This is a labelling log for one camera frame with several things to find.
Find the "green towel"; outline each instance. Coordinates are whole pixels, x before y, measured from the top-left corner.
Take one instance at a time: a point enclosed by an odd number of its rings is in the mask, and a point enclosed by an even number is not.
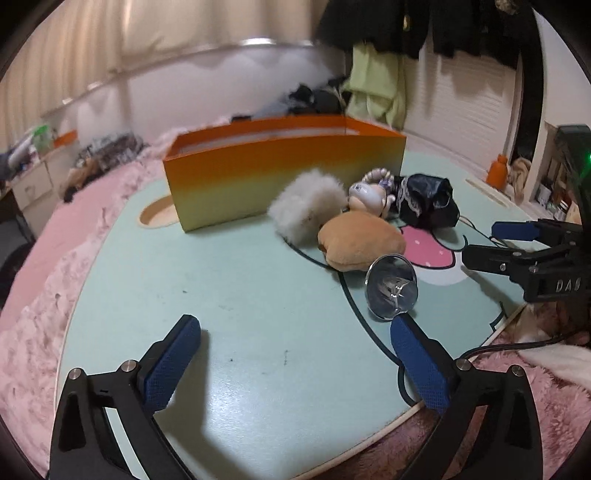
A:
[[[401,129],[406,117],[404,58],[395,53],[378,53],[371,43],[353,48],[353,69],[343,86],[352,93],[347,115],[376,120]]]

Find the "stuffed toy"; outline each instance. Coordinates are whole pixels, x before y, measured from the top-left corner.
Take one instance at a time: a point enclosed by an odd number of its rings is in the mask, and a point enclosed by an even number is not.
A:
[[[313,242],[320,228],[347,206],[341,182],[320,170],[299,175],[273,200],[267,213],[275,230],[293,245]]]
[[[318,234],[318,243],[326,262],[341,272],[366,271],[379,257],[402,255],[406,250],[406,241],[394,225],[357,210],[326,223]]]
[[[64,202],[70,203],[76,192],[101,175],[102,170],[96,159],[87,157],[80,167],[73,167],[68,172],[66,181],[60,185],[60,198]]]
[[[349,189],[349,209],[369,212],[386,219],[396,201],[395,177],[385,168],[375,168]]]

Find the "plastic bag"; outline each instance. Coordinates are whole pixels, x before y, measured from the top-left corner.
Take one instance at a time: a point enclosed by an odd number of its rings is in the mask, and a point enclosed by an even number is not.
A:
[[[392,208],[403,222],[428,230],[456,226],[460,210],[448,179],[417,173],[396,180]]]

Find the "bun-shaped plush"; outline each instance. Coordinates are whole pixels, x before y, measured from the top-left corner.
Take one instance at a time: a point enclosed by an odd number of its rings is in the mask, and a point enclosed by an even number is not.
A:
[[[318,234],[326,262],[336,270],[366,271],[379,257],[402,255],[406,241],[387,221],[368,212],[352,210],[333,218]]]

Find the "white drawer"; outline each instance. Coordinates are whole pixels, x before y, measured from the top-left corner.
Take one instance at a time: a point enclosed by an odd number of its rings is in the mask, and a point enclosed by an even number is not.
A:
[[[21,210],[52,190],[49,173],[43,162],[26,172],[21,179],[11,183],[11,186]]]
[[[59,198],[57,195],[51,192],[37,199],[22,211],[35,237],[39,238],[41,235],[58,202]]]

